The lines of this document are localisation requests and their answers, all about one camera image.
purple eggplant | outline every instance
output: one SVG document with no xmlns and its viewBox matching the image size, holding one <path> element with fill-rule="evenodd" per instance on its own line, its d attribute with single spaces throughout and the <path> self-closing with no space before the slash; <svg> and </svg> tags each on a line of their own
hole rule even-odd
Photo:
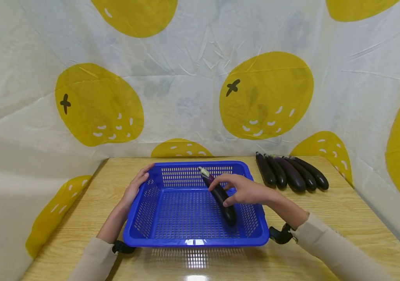
<svg viewBox="0 0 400 281">
<path fill-rule="evenodd" d="M 295 162 L 297 162 L 298 164 L 300 164 L 315 178 L 315 181 L 319 189 L 327 190 L 329 188 L 328 180 L 325 178 L 325 175 L 323 175 L 322 172 L 319 171 L 319 169 L 315 168 L 310 163 L 307 163 L 306 161 L 299 159 L 298 157 L 291 156 L 290 158 Z"/>
<path fill-rule="evenodd" d="M 265 154 L 264 157 L 269 163 L 269 166 L 272 169 L 273 174 L 275 175 L 277 186 L 280 189 L 285 188 L 287 186 L 286 173 L 283 171 L 280 164 L 278 164 L 275 161 L 275 159 L 270 155 Z"/>
<path fill-rule="evenodd" d="M 294 166 L 281 157 L 275 157 L 275 161 L 280 164 L 286 173 L 287 182 L 290 188 L 295 192 L 304 192 L 306 190 L 306 183 Z"/>
<path fill-rule="evenodd" d="M 198 167 L 200 170 L 201 178 L 205 182 L 206 186 L 209 187 L 211 183 L 214 181 L 214 177 L 209 174 L 206 169 L 202 167 Z M 230 227 L 236 225 L 237 215 L 234 206 L 224 207 L 223 202 L 228 198 L 227 192 L 223 189 L 220 184 L 217 184 L 214 189 L 211 190 L 212 197 L 214 197 L 215 201 L 219 205 L 220 211 L 222 213 L 223 218 L 227 222 Z"/>
<path fill-rule="evenodd" d="M 289 157 L 284 157 L 287 162 L 289 162 L 295 169 L 300 173 L 301 177 L 303 177 L 304 182 L 306 183 L 306 189 L 314 191 L 317 189 L 317 183 L 315 178 L 308 172 L 303 166 L 295 162 L 294 160 L 290 159 Z"/>
<path fill-rule="evenodd" d="M 269 168 L 269 163 L 267 163 L 267 160 L 259 152 L 256 152 L 256 163 L 265 186 L 276 187 L 276 178 Z"/>
</svg>

fabric backdrop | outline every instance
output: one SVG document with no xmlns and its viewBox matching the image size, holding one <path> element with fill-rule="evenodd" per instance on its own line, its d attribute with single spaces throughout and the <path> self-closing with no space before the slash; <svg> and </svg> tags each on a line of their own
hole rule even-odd
<svg viewBox="0 0 400 281">
<path fill-rule="evenodd" d="M 108 157 L 319 154 L 400 239 L 399 0 L 0 0 L 0 280 Z"/>
</svg>

wooden table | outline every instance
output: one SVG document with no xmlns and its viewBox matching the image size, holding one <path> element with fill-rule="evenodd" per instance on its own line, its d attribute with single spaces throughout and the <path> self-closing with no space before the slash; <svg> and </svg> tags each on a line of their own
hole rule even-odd
<svg viewBox="0 0 400 281">
<path fill-rule="evenodd" d="M 378 261 L 400 280 L 400 242 L 377 218 L 353 188 L 322 157 L 303 157 L 328 178 L 327 192 L 303 195 L 282 191 L 348 240 Z M 151 162 L 192 159 L 112 158 L 96 172 L 90 186 L 69 210 L 23 281 L 67 280 L 91 237 L 96 236 L 124 189 L 139 171 Z M 254 180 L 262 183 L 254 157 L 203 158 L 200 160 L 241 160 Z M 280 228 L 283 221 L 265 208 L 268 225 Z M 272 240 L 258 248 L 240 249 L 136 249 L 119 255 L 108 280 L 208 281 L 208 280 L 289 280 L 326 281 L 336 277 L 315 257 L 292 240 L 278 245 Z"/>
</svg>

black wrist strap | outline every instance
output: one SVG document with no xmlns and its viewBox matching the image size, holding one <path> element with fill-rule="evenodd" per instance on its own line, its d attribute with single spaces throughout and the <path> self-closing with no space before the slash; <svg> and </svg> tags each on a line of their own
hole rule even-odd
<svg viewBox="0 0 400 281">
<path fill-rule="evenodd" d="M 112 248 L 113 253 L 123 253 L 123 254 L 132 254 L 135 251 L 135 247 L 130 247 L 122 241 L 116 240 L 114 242 L 114 246 Z"/>
<path fill-rule="evenodd" d="M 276 228 L 271 226 L 269 228 L 270 239 L 274 240 L 278 244 L 285 244 L 285 243 L 289 242 L 292 238 L 295 241 L 297 241 L 297 239 L 295 239 L 295 237 L 292 235 L 290 230 L 291 230 L 291 227 L 288 224 L 283 225 L 283 228 L 281 231 L 279 231 Z"/>
</svg>

black leaf mark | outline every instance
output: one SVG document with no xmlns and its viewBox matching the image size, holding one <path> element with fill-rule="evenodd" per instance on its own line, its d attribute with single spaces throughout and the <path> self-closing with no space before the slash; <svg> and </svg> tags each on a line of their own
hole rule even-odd
<svg viewBox="0 0 400 281">
<path fill-rule="evenodd" d="M 237 79 L 233 84 L 228 84 L 227 87 L 228 92 L 227 92 L 227 97 L 231 94 L 231 92 L 237 92 L 237 85 L 241 82 L 241 80 Z"/>
<path fill-rule="evenodd" d="M 64 97 L 62 98 L 62 101 L 60 101 L 60 104 L 64 107 L 64 114 L 67 115 L 67 108 L 71 106 L 71 103 L 67 101 L 68 95 L 64 94 Z"/>
</svg>

